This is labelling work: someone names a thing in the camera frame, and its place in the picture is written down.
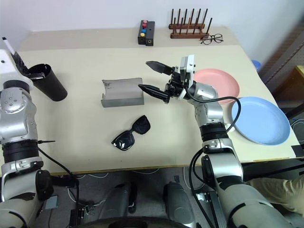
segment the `person's leg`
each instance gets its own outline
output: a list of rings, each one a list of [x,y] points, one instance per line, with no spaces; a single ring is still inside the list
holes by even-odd
[[[304,216],[304,175],[295,180],[257,178],[249,181],[269,202]]]

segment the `black sunglasses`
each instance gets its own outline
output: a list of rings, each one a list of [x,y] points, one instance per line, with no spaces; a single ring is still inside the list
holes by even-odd
[[[132,129],[119,134],[111,144],[122,151],[128,150],[135,143],[132,132],[145,134],[151,128],[151,125],[145,115],[139,117],[132,125]]]
[[[206,45],[211,44],[212,40],[217,43],[223,42],[223,35],[222,34],[215,34],[215,35],[204,35],[201,39],[201,44],[204,43]]]

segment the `white wall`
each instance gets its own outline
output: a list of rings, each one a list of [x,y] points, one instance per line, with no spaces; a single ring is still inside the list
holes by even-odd
[[[141,19],[166,27],[171,9],[186,7],[208,8],[207,22],[230,28],[262,63],[304,15],[304,0],[0,0],[0,35],[18,49],[29,31],[129,28]]]

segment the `beige table top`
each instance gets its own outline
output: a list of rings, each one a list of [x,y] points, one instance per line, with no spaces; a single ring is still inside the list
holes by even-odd
[[[141,77],[144,84],[163,89],[169,76],[152,71],[145,62],[155,60],[175,66],[181,57],[190,54],[195,55],[197,70],[217,68],[231,74],[239,83],[239,97],[259,96],[275,104],[239,45],[21,51],[27,66],[50,64],[68,91],[61,102],[52,102],[37,89],[31,92],[37,106],[39,139],[56,140],[41,148],[77,172],[188,165],[202,143],[192,105],[176,99],[164,104],[146,94],[145,105],[139,106],[103,108],[100,100],[105,92],[103,79]],[[223,105],[226,123],[231,122],[231,106]],[[150,131],[145,135],[134,133],[135,145],[125,152],[113,147],[112,139],[130,129],[143,114],[151,123]],[[299,144],[292,130],[288,140],[277,146],[256,144],[237,131],[228,134],[241,162],[294,158],[291,146]],[[42,157],[44,169],[62,172]]]

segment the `blue object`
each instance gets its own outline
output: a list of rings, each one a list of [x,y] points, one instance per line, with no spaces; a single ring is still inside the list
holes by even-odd
[[[259,71],[259,70],[261,69],[262,64],[261,64],[259,61],[257,61],[257,60],[252,60],[251,62],[253,63],[253,65],[255,65],[256,71]]]
[[[290,134],[290,125],[285,114],[273,103],[259,97],[240,99],[241,114],[236,122],[237,130],[249,140],[262,145],[279,145]],[[232,119],[238,112],[238,104],[232,106]]]

